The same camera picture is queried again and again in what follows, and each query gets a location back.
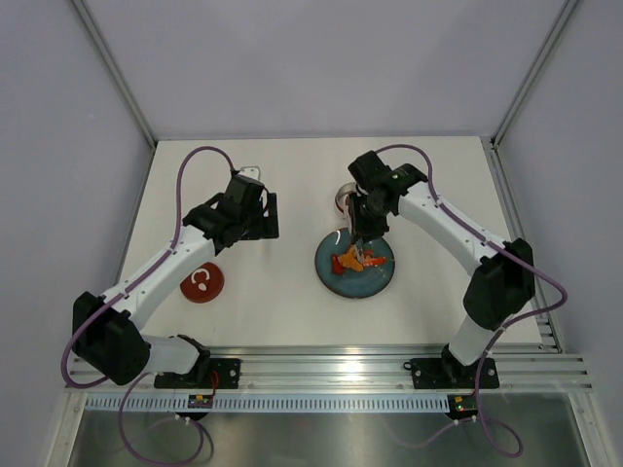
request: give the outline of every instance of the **blue plate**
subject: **blue plate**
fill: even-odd
[[[362,272],[346,269],[342,275],[334,274],[331,255],[343,255],[349,247],[348,229],[340,229],[325,236],[315,251],[315,271],[318,277],[330,291],[348,299],[365,299],[378,294],[387,286],[396,269],[393,251],[382,238],[369,241],[364,249],[373,250],[375,257],[385,256],[387,262],[384,265],[366,268]]]

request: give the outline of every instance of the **gray floor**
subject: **gray floor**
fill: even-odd
[[[224,414],[202,420],[215,445],[214,467],[379,467],[379,466],[588,466],[565,396],[488,396],[488,414],[503,419],[522,436],[526,452],[506,459],[487,444],[479,425],[455,427],[422,449],[425,440],[448,423],[442,414]],[[87,412],[69,465],[144,465],[123,448],[116,413]],[[145,427],[163,414],[127,413],[125,427],[144,455],[173,462],[192,453],[198,435],[181,423]],[[499,434],[513,449],[512,440]],[[206,465],[209,446],[191,465]]]

